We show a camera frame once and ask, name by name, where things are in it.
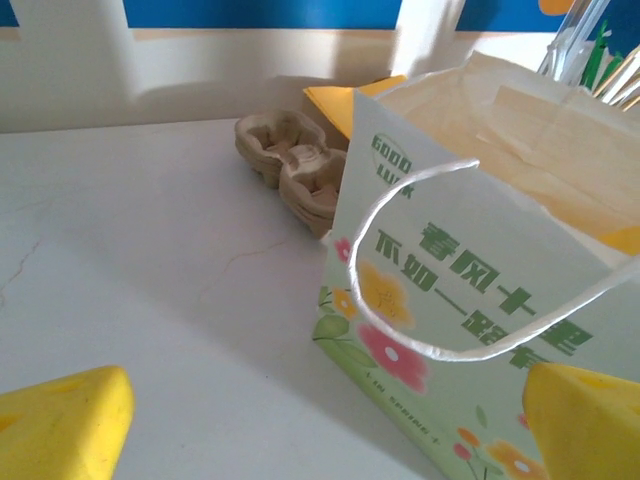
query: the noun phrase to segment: white string handle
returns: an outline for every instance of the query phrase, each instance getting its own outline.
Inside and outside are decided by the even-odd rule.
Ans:
[[[353,239],[353,245],[351,246],[351,253],[347,262],[347,274],[349,276],[349,283],[351,284],[351,293],[353,299],[364,314],[364,316],[381,332],[391,337],[393,340],[401,345],[404,345],[411,350],[424,355],[425,357],[442,362],[479,362],[483,360],[489,360],[490,358],[497,357],[503,353],[513,350],[518,345],[528,342],[529,340],[537,337],[541,333],[545,332],[558,322],[571,315],[572,313],[580,310],[585,305],[593,302],[595,299],[611,290],[612,288],[626,282],[638,273],[640,273],[640,256],[635,256],[631,261],[614,271],[611,275],[605,279],[597,282],[592,287],[585,290],[582,294],[575,297],[573,300],[565,303],[560,308],[553,312],[544,315],[543,317],[535,320],[526,327],[515,331],[493,343],[481,348],[474,348],[471,350],[465,350],[463,352],[457,352],[454,350],[448,350],[446,348],[438,347],[437,345],[431,345],[429,343],[415,340],[404,333],[400,333],[391,327],[382,317],[380,317],[364,300],[362,296],[362,290],[360,289],[360,282],[358,278],[358,270],[356,267],[358,249],[364,239],[369,227],[373,223],[376,215],[382,210],[391,199],[402,190],[404,187],[411,185],[412,183],[427,180],[429,178],[437,177],[447,173],[453,173],[458,170],[464,170],[468,168],[477,168],[480,165],[478,160],[460,160],[451,163],[446,163],[425,170],[407,175],[401,181],[396,183],[393,187],[383,193],[367,211],[362,223],[358,227],[358,230]]]

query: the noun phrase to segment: twisted paper handle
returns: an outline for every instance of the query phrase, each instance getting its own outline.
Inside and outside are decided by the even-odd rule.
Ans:
[[[418,172],[407,175],[404,179],[396,183],[392,188],[383,193],[378,200],[367,211],[362,223],[358,227],[358,230],[353,239],[351,247],[351,254],[347,262],[347,274],[349,276],[349,283],[351,284],[351,293],[353,299],[362,312],[362,314],[381,332],[391,337],[396,342],[404,345],[411,350],[424,355],[425,357],[432,358],[433,360],[439,360],[442,362],[479,362],[483,360],[489,360],[490,358],[501,355],[505,352],[513,350],[518,345],[528,342],[529,340],[542,334],[556,323],[562,321],[572,313],[580,310],[585,305],[593,302],[596,298],[603,295],[605,292],[612,288],[626,282],[632,277],[640,273],[640,256],[636,256],[631,261],[611,273],[605,279],[599,281],[592,287],[585,290],[582,294],[578,295],[573,300],[565,303],[555,311],[535,320],[526,327],[517,330],[510,335],[498,340],[496,343],[481,347],[466,350],[463,352],[456,352],[454,350],[448,350],[446,348],[438,347],[437,345],[431,345],[429,343],[415,340],[404,333],[400,333],[393,329],[382,317],[380,317],[375,311],[373,311],[367,302],[365,302],[362,291],[360,289],[360,282],[358,279],[358,270],[356,267],[358,249],[364,239],[369,227],[373,223],[376,215],[382,210],[391,199],[407,185],[417,183],[429,178],[437,177],[438,175],[444,175],[447,173],[453,173],[458,170],[464,170],[468,168],[477,168],[480,165],[478,160],[460,160],[437,167],[427,168]]]

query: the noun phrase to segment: orange flower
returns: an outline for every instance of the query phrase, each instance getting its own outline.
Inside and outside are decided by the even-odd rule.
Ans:
[[[538,0],[540,11],[545,15],[564,15],[572,3],[573,0]]]
[[[471,433],[466,428],[459,428],[458,429],[458,435],[460,435],[460,438],[462,438],[469,445],[471,445],[473,447],[479,447],[480,446],[480,440],[478,440],[478,437],[476,437],[473,433]]]
[[[333,304],[336,306],[336,309],[346,317],[347,320],[351,320],[358,313],[358,309],[353,304],[351,300],[351,295],[346,290],[342,290],[339,288],[334,288],[332,290],[333,293]]]
[[[544,467],[526,457],[516,447],[503,440],[497,440],[486,447],[487,453],[501,463],[512,480],[549,480]]]
[[[370,308],[383,316],[394,327],[415,327],[416,321],[407,308],[407,292],[400,280],[381,273],[371,263],[358,264],[362,296]]]

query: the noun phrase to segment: green leaf illustration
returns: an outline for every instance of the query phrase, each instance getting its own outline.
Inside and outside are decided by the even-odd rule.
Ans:
[[[473,459],[473,462],[480,466],[480,468],[486,468],[487,472],[492,473],[494,475],[504,475],[504,472],[496,467],[493,463],[489,463],[486,460],[476,457]]]
[[[349,331],[349,322],[339,315],[325,315],[316,324],[313,339],[338,338]]]
[[[320,289],[320,295],[318,296],[318,305],[324,302],[329,295],[329,287],[323,285]]]
[[[336,345],[340,348],[340,350],[342,350],[342,352],[346,356],[351,358],[351,360],[353,360],[354,362],[359,363],[363,367],[367,367],[367,368],[378,367],[378,365],[373,360],[373,358],[371,358],[365,352],[360,350],[358,347],[346,342],[336,342]]]
[[[484,428],[487,428],[487,414],[484,413],[484,410],[480,405],[476,407],[476,418],[478,419],[480,425],[482,425]]]

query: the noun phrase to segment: paper bag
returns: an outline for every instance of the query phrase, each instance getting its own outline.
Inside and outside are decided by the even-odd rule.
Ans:
[[[362,296],[395,330],[452,350],[491,346],[629,260],[593,237],[640,224],[640,129],[522,70],[475,57],[378,101],[356,95],[320,292],[314,340],[452,480],[548,480],[521,404],[533,364],[640,381],[637,277],[482,363],[429,360],[353,301],[345,265],[370,206],[406,175],[457,157],[479,157],[481,170],[404,187],[360,246]]]

